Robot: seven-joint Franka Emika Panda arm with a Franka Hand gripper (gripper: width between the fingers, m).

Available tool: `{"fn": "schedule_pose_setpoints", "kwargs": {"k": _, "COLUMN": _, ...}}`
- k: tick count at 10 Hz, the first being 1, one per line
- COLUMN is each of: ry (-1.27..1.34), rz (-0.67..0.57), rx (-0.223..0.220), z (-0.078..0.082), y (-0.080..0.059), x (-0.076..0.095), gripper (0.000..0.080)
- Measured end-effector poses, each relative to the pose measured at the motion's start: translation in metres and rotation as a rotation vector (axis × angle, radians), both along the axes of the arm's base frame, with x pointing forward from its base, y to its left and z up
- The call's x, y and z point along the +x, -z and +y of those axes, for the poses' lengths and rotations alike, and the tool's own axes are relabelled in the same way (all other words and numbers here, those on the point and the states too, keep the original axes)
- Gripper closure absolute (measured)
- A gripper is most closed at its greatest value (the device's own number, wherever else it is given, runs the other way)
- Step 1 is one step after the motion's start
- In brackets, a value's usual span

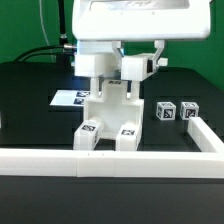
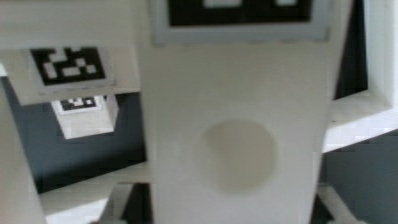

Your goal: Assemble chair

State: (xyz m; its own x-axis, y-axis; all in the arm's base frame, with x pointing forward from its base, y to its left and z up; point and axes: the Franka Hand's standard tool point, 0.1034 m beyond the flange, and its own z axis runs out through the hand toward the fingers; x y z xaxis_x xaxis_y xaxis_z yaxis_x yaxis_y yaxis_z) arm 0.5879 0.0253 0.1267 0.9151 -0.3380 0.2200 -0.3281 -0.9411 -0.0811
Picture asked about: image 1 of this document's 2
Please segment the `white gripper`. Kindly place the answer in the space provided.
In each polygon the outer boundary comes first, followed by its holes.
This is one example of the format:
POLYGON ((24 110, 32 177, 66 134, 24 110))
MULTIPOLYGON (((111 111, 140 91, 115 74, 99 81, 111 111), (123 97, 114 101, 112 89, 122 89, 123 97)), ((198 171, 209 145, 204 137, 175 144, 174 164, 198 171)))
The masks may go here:
POLYGON ((75 0, 77 40, 113 41, 112 69, 122 66, 121 41, 154 41, 147 71, 156 72, 164 40, 204 39, 210 34, 211 0, 75 0))

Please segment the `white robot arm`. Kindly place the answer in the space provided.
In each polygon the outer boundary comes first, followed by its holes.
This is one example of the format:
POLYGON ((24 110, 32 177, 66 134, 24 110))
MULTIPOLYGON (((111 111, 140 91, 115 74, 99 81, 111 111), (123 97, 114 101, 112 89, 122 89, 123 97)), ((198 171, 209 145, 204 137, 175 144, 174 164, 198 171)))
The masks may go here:
POLYGON ((74 0, 72 32, 80 53, 99 42, 205 39, 212 0, 74 0))

